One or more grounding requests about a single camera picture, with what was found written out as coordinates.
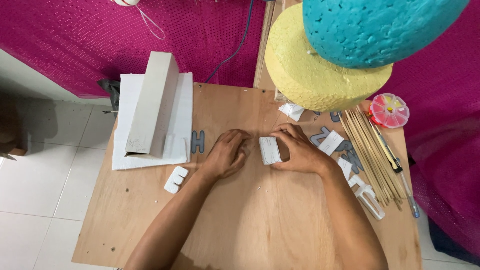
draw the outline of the pink mesh curtain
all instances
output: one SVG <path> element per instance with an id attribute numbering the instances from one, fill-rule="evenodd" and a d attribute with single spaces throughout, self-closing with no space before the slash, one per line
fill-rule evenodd
<path id="1" fill-rule="evenodd" d="M 480 256 L 480 0 L 437 40 L 396 63 L 378 93 L 410 108 L 414 196 L 444 232 Z"/>
<path id="2" fill-rule="evenodd" d="M 240 44 L 249 5 L 250 0 L 140 0 L 138 7 L 165 32 L 159 40 L 135 7 L 109 0 L 9 1 L 0 8 L 0 49 L 81 98 L 107 96 L 99 79 L 143 74 L 152 50 L 172 52 L 181 72 L 203 82 Z M 265 2 L 254 1 L 242 48 L 210 83 L 252 86 L 264 9 Z"/>

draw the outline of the round plastic container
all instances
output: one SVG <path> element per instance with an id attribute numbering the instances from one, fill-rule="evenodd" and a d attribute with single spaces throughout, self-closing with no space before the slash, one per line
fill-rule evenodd
<path id="1" fill-rule="evenodd" d="M 389 93 L 375 96 L 370 104 L 369 113 L 376 124 L 388 128 L 405 125 L 410 116 L 410 111 L 405 102 Z"/>

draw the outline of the wooden table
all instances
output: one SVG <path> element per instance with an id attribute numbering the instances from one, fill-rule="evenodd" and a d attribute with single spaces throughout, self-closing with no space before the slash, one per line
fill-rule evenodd
<path id="1" fill-rule="evenodd" d="M 199 168 L 225 130 L 245 129 L 255 138 L 248 143 L 251 153 L 245 167 L 215 185 L 173 269 L 339 268 L 320 178 L 275 171 L 262 163 L 258 137 L 268 135 L 279 123 L 292 122 L 278 111 L 281 103 L 274 102 L 273 96 L 273 90 L 195 83 L 192 129 L 204 130 L 205 152 L 197 151 L 192 162 L 183 165 L 190 170 L 189 175 Z M 316 116 L 306 110 L 298 122 L 307 136 L 322 133 L 325 126 L 347 138 L 342 125 L 332 122 L 329 113 L 314 120 Z M 403 130 L 382 132 L 406 164 Z M 175 165 L 112 171 L 112 150 L 113 133 L 73 262 L 122 267 L 150 222 L 174 196 L 163 186 Z M 335 152 L 332 157 L 340 154 L 346 151 Z M 364 172 L 359 175 L 368 181 Z M 405 176 L 410 180 L 408 167 Z M 364 210 L 380 238 L 390 270 L 419 270 L 417 223 L 406 200 L 403 206 L 400 212 L 390 204 L 381 221 Z"/>

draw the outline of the wall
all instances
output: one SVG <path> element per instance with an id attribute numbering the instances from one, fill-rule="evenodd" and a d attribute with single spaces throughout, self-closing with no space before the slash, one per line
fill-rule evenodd
<path id="1" fill-rule="evenodd" d="M 108 98 L 79 98 L 0 49 L 0 91 L 32 98 L 111 105 Z"/>

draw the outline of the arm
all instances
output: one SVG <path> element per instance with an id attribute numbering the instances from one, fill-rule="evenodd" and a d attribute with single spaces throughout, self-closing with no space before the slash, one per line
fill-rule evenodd
<path id="1" fill-rule="evenodd" d="M 163 270 L 172 266 L 214 184 L 245 164 L 247 155 L 241 145 L 249 138 L 243 130 L 229 130 L 218 138 L 201 168 L 150 224 L 124 270 Z"/>
<path id="2" fill-rule="evenodd" d="M 322 178 L 344 269 L 387 270 L 380 241 L 335 160 L 316 148 L 298 125 L 281 124 L 270 135 L 281 139 L 290 151 L 290 160 L 274 163 L 274 168 L 315 172 Z"/>

